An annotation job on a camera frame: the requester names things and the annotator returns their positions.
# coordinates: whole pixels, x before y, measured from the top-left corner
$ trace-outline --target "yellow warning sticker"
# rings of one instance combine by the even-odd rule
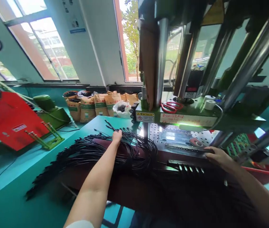
[[[139,122],[154,123],[154,113],[137,112],[136,116]]]
[[[203,25],[222,24],[224,22],[223,0],[216,0],[204,16]]]

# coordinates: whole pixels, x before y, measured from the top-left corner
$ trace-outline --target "white tape roll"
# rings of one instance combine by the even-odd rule
[[[216,99],[216,97],[207,95],[207,96],[204,97],[203,104],[204,104],[207,100],[215,100],[215,99]]]
[[[212,110],[214,108],[214,106],[216,105],[216,102],[215,101],[212,101],[212,100],[207,100],[204,104],[204,109],[207,109],[207,110]]]

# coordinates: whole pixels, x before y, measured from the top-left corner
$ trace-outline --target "person's left hand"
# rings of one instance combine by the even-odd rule
[[[112,142],[117,143],[119,145],[122,138],[122,130],[119,130],[119,132],[115,131],[112,135]]]

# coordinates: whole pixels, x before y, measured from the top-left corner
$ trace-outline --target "person's right hand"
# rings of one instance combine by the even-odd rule
[[[122,130],[114,131],[112,134],[112,142],[119,145],[122,138]]]
[[[216,147],[205,147],[204,149],[211,149],[214,151],[214,154],[205,153],[206,158],[212,163],[219,165],[226,172],[231,173],[237,166],[237,163],[222,149]]]

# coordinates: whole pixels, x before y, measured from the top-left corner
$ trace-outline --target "green leaves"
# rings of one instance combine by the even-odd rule
[[[123,31],[127,35],[131,48],[131,53],[127,54],[127,64],[129,72],[134,70],[138,77],[138,0],[125,0],[126,12],[122,12]]]

